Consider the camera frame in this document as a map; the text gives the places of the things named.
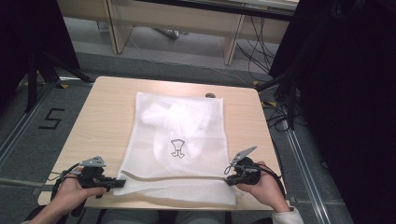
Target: sleeve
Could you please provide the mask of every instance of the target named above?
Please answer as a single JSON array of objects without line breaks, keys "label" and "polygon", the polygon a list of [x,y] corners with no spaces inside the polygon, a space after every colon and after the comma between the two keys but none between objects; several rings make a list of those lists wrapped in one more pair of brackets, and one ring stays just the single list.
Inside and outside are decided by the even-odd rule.
[{"label": "sleeve", "polygon": [[273,213],[272,219],[274,224],[304,224],[300,212],[295,207],[291,207],[291,212]]}]

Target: wooden tabletop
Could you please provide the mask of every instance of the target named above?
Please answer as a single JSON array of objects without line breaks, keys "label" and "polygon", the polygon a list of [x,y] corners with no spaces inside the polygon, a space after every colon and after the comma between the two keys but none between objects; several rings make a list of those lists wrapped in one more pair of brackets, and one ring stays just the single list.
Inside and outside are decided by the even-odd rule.
[{"label": "wooden tabletop", "polygon": [[[248,156],[265,161],[277,174],[279,165],[274,152],[258,93],[253,89],[190,84],[120,77],[99,77],[82,107],[78,119],[52,172],[61,172],[79,161],[102,156],[106,162],[104,175],[116,177],[134,127],[134,103],[138,91],[171,96],[202,96],[212,93],[224,100],[224,125],[230,159],[244,149],[258,148]],[[50,202],[50,192],[41,192],[38,203]],[[150,199],[135,193],[102,199],[90,198],[89,207],[143,209],[219,209],[269,210],[250,194],[237,197],[236,206],[213,206],[197,203],[173,203]]]}]

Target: hand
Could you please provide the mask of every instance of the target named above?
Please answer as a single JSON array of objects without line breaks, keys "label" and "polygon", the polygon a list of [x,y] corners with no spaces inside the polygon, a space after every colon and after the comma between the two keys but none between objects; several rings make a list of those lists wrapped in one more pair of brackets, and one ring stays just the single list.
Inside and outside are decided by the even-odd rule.
[{"label": "hand", "polygon": [[[263,161],[259,161],[257,164],[259,164],[261,168],[265,169],[265,163]],[[290,211],[290,208],[283,198],[283,194],[276,181],[271,175],[264,171],[261,172],[260,182],[256,185],[238,184],[236,187],[242,191],[250,193],[260,203],[271,206],[276,213]]]},{"label": "hand", "polygon": [[55,198],[47,205],[30,223],[56,223],[62,216],[69,214],[73,209],[83,203],[87,198],[102,195],[105,188],[82,188],[76,178],[66,178],[59,187]]}]

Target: gray carpet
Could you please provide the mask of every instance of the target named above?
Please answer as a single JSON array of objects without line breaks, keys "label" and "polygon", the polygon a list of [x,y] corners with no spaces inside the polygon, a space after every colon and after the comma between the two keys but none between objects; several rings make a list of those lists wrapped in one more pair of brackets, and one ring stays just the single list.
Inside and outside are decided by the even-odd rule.
[{"label": "gray carpet", "polygon": [[[243,71],[219,70],[221,72],[219,73],[211,69],[172,66],[134,59],[114,59],[112,57],[84,53],[78,54],[78,60],[81,64],[81,70],[93,78],[107,75],[237,87],[248,87],[255,80],[249,73]],[[59,70],[58,72],[61,76],[69,76],[63,70]],[[252,75],[262,80],[270,79],[260,74]],[[46,181],[78,113],[91,90],[91,87],[81,84],[81,82],[71,82],[66,89],[55,88],[50,92],[42,106],[40,106],[35,119],[23,135],[23,138],[10,154],[6,163],[1,167],[0,177],[38,183],[44,183]],[[261,99],[264,101],[273,101],[274,90],[271,89],[262,92],[260,94]],[[0,118],[2,134],[0,140],[2,142],[5,139],[4,136],[6,136],[6,133],[10,132],[16,120],[21,117],[25,107],[25,100],[26,90],[23,88],[10,103],[7,110],[2,112]],[[55,121],[45,120],[45,117],[52,108],[64,109],[64,111],[52,112],[51,116],[53,118],[61,119],[57,128],[50,130],[40,128],[55,124]],[[265,109],[264,112],[269,119],[274,110]],[[297,121],[296,134],[298,135],[320,194],[325,201],[332,223],[353,223],[336,186],[332,182],[332,177],[319,164],[321,161],[320,153],[309,132],[309,128],[302,125],[304,124],[303,118],[299,117]],[[282,163],[289,197],[296,201],[293,205],[300,210],[305,223],[318,223],[286,134],[277,131],[275,128],[271,128],[270,132],[276,143]],[[35,201],[37,195],[32,194],[33,188],[12,188],[4,184],[0,185],[0,188],[0,223],[20,223],[36,207]],[[97,210],[88,209],[81,223],[93,223],[97,214]],[[269,212],[233,212],[233,223],[245,224],[269,216]],[[77,223],[77,220],[72,218],[69,222]]]}]

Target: person's leg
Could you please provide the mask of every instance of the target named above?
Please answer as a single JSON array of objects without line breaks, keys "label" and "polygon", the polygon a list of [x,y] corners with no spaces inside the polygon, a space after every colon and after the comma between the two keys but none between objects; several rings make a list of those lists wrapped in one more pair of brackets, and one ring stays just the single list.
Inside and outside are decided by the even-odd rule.
[{"label": "person's leg", "polygon": [[225,212],[212,211],[180,211],[176,224],[224,224]]},{"label": "person's leg", "polygon": [[158,224],[158,211],[155,210],[107,210],[102,218],[103,224]]}]

